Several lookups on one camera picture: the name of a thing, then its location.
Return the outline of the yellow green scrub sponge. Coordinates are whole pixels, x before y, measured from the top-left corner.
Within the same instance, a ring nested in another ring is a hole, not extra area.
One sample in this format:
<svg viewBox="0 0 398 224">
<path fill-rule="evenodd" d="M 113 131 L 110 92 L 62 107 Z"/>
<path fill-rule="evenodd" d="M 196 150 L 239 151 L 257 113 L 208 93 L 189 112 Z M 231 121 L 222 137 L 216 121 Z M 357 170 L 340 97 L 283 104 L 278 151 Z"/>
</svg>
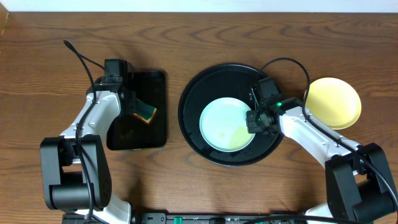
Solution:
<svg viewBox="0 0 398 224">
<path fill-rule="evenodd" d="M 146 104 L 140 99 L 136 99 L 135 105 L 132 109 L 132 115 L 139 120 L 149 124 L 157 112 L 157 108 Z"/>
</svg>

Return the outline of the light blue plate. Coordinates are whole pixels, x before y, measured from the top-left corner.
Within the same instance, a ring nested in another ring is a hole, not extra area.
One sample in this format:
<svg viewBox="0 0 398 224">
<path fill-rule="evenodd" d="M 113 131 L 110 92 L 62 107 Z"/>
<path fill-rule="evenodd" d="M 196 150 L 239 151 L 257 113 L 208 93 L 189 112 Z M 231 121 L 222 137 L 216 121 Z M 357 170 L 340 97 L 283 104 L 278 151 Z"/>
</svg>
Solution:
<svg viewBox="0 0 398 224">
<path fill-rule="evenodd" d="M 246 113 L 250 107 L 236 98 L 224 97 L 205 106 L 199 120 L 207 144 L 221 152 L 236 152 L 248 146 L 255 135 L 248 132 Z"/>
</svg>

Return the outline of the yellow plate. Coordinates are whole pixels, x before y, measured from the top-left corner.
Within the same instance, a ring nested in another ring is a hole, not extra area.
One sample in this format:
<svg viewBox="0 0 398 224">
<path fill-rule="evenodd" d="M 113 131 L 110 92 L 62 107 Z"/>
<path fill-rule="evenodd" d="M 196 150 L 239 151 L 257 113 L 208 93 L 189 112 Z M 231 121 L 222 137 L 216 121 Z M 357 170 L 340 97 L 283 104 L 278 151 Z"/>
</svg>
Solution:
<svg viewBox="0 0 398 224">
<path fill-rule="evenodd" d="M 362 110 L 357 91 L 345 81 L 332 77 L 320 78 L 310 84 L 306 107 L 335 130 L 352 126 Z"/>
</svg>

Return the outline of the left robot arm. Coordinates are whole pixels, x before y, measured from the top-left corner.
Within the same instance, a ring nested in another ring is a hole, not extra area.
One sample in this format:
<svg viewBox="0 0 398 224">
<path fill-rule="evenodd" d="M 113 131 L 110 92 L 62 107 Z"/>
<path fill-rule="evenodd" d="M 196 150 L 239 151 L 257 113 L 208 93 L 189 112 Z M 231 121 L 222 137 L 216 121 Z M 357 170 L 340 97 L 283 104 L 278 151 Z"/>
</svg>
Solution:
<svg viewBox="0 0 398 224">
<path fill-rule="evenodd" d="M 44 138 L 40 161 L 44 201 L 51 210 L 83 223 L 133 223 L 132 206 L 118 198 L 103 148 L 113 121 L 129 111 L 132 66 L 107 59 L 104 76 L 86 92 L 86 103 L 58 137 Z"/>
</svg>

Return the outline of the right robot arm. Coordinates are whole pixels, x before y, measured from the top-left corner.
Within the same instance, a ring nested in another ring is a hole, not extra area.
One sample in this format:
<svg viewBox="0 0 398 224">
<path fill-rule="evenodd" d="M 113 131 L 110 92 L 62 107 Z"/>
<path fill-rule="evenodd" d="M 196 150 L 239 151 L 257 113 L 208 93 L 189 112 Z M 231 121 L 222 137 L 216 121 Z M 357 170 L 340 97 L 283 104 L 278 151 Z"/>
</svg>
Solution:
<svg viewBox="0 0 398 224">
<path fill-rule="evenodd" d="M 397 190 L 384 151 L 362 145 L 322 123 L 297 98 L 285 99 L 271 78 L 251 87 L 255 109 L 246 114 L 249 133 L 286 136 L 325 169 L 327 201 L 305 212 L 325 218 L 372 223 L 397 211 Z"/>
</svg>

